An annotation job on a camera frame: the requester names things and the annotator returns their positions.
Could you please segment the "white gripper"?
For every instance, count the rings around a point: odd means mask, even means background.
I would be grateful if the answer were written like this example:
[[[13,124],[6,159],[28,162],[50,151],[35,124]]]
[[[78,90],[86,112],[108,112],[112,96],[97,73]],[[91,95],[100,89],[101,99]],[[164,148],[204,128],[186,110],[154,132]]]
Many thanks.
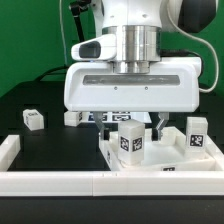
[[[160,141],[168,112],[193,112],[199,106],[198,57],[165,57],[147,74],[117,74],[108,62],[81,62],[66,75],[64,104],[70,111],[94,112],[100,138],[110,131],[102,112],[152,112],[152,140]]]

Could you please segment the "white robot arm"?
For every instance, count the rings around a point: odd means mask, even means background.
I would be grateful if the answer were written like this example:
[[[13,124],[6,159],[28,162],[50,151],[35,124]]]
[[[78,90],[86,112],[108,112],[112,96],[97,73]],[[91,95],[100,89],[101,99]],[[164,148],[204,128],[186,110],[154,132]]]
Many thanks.
[[[162,50],[160,34],[179,32],[190,39],[215,18],[219,0],[79,0],[90,7],[96,37],[72,47],[64,104],[92,112],[102,133],[104,112],[156,112],[152,139],[158,141],[171,112],[193,112],[203,91],[200,57]]]

